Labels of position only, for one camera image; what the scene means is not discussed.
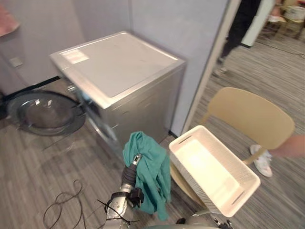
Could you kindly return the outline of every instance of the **person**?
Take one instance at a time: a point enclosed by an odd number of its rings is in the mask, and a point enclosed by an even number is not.
[[[254,154],[261,148],[260,145],[250,146],[250,153]],[[257,170],[265,177],[272,176],[270,168],[271,158],[275,157],[303,157],[305,156],[305,135],[295,135],[287,139],[277,149],[266,150],[254,161]]]
[[[278,15],[280,9],[281,0],[276,0],[276,5],[271,12],[271,15]],[[242,0],[237,10],[236,16],[233,20],[227,42],[224,45],[223,52],[217,60],[217,67],[213,74],[216,76],[222,76],[227,72],[224,67],[224,61],[230,52],[238,47],[247,33],[253,18],[255,17],[261,0]]]

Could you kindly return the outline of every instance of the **silver washing machine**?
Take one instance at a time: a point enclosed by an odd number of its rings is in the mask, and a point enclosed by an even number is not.
[[[86,114],[110,146],[123,147],[134,131],[143,131],[157,142],[167,136],[183,60],[124,31],[50,57],[78,102],[53,93],[22,95],[10,102],[9,110],[23,129],[43,135],[72,132]],[[50,101],[53,111],[39,115],[44,109],[39,107],[49,107]]]

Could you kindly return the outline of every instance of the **teal shirt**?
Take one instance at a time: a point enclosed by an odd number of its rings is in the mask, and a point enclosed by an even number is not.
[[[142,158],[137,166],[136,187],[142,189],[144,202],[140,210],[149,214],[158,212],[160,220],[165,221],[168,214],[165,203],[171,200],[170,160],[166,150],[153,138],[143,132],[134,132],[123,150],[126,166],[134,157],[141,154]]]

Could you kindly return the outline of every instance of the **washing machine door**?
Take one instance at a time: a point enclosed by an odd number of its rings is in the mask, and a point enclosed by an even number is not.
[[[86,118],[79,103],[49,91],[19,94],[9,101],[7,112],[21,129],[48,136],[73,133]]]

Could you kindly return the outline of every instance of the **label sticker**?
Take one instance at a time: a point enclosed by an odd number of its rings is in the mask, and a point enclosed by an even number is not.
[[[74,49],[69,52],[65,52],[62,54],[64,58],[66,58],[71,64],[79,63],[89,59],[84,53],[79,51],[78,49]]]

